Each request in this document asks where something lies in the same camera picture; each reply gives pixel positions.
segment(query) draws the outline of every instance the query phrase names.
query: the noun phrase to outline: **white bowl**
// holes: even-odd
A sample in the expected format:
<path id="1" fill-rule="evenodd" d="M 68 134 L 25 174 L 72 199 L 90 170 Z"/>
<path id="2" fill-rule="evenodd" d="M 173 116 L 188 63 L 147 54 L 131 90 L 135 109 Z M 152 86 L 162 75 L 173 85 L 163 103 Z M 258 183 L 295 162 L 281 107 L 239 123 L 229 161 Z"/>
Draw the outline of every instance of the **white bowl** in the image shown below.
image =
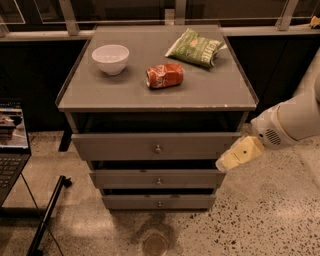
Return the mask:
<path id="1" fill-rule="evenodd" d="M 92 59 L 103 72 L 118 75 L 127 65 L 129 50 L 122 45 L 104 45 L 93 51 Z"/>

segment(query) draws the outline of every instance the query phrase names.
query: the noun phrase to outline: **red soda can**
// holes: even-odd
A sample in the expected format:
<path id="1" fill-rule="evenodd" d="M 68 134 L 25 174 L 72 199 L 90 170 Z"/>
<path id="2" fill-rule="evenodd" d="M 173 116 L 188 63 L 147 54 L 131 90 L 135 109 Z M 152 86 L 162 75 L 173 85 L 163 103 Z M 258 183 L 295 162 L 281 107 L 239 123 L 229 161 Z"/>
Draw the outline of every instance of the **red soda can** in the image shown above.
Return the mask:
<path id="1" fill-rule="evenodd" d="M 183 68 L 179 63 L 153 66 L 147 69 L 147 86 L 152 89 L 179 85 L 183 81 Z"/>

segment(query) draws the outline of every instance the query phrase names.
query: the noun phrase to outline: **black wall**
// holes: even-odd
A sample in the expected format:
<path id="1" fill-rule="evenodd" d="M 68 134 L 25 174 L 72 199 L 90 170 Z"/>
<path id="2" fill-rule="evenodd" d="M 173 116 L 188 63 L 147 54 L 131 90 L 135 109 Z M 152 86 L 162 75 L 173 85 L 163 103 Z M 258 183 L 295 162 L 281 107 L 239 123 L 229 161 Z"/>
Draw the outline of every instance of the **black wall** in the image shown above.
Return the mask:
<path id="1" fill-rule="evenodd" d="M 0 97 L 21 98 L 30 131 L 64 130 L 55 105 L 84 40 L 0 43 Z"/>
<path id="2" fill-rule="evenodd" d="M 320 46 L 320 35 L 229 37 L 259 104 L 249 119 L 288 100 Z"/>

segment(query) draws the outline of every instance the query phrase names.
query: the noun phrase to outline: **laptop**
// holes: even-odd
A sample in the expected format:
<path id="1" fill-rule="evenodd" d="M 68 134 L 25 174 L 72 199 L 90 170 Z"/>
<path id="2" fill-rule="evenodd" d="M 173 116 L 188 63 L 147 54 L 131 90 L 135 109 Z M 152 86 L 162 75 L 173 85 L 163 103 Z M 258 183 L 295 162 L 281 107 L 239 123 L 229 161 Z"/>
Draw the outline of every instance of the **laptop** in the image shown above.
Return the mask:
<path id="1" fill-rule="evenodd" d="M 22 101 L 0 98 L 0 207 L 30 156 Z"/>

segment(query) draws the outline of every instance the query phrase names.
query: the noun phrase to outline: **speckled concrete floor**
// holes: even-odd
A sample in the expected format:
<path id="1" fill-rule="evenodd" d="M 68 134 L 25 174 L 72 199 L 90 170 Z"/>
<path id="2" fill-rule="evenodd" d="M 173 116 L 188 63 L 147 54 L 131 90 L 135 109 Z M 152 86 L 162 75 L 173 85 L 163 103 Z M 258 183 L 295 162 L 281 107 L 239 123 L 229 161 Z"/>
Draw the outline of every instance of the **speckled concrete floor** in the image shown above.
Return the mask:
<path id="1" fill-rule="evenodd" d="M 73 181 L 49 225 L 63 255 L 144 255 L 152 234 L 165 239 L 166 255 L 320 255 L 319 137 L 229 171 L 209 211 L 112 214 L 73 145 L 58 152 L 61 133 L 31 139 L 24 177 L 38 205 L 46 206 L 59 175 Z M 33 207 L 21 178 L 4 206 Z M 0 219 L 0 255 L 26 255 L 36 228 L 35 220 Z M 48 232 L 39 248 L 61 255 Z"/>

